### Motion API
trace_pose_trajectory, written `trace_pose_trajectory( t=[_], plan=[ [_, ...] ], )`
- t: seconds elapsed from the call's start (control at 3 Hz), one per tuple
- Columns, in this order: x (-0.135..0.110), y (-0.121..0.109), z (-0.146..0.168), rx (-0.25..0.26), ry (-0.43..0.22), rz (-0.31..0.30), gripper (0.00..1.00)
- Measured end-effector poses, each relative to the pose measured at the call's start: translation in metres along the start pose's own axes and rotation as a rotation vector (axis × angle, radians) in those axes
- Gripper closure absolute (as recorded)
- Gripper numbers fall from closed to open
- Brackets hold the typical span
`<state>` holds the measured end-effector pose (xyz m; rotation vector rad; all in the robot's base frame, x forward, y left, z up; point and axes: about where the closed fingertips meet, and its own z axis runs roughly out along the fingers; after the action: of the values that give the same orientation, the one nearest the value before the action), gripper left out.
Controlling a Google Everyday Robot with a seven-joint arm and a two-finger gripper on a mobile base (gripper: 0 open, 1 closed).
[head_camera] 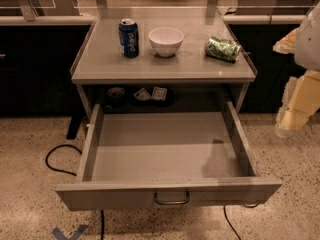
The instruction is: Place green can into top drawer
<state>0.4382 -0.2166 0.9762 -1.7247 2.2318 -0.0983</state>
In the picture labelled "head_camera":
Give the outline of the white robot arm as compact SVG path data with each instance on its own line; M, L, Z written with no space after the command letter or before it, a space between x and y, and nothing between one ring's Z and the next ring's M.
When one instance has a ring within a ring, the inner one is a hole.
M299 78L289 78L276 117L275 133L288 138L301 130L320 109L320 3L311 9L298 28L277 41L273 50L292 53L294 62L306 70Z

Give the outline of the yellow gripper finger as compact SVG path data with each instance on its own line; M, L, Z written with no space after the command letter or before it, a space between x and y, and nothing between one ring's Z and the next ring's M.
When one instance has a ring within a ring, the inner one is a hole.
M298 29L292 30L285 37L276 42L273 50L280 54L293 54L296 50L296 36Z
M281 138L291 137L301 130L319 109L320 72L306 71L299 78L290 77L276 117L276 135Z

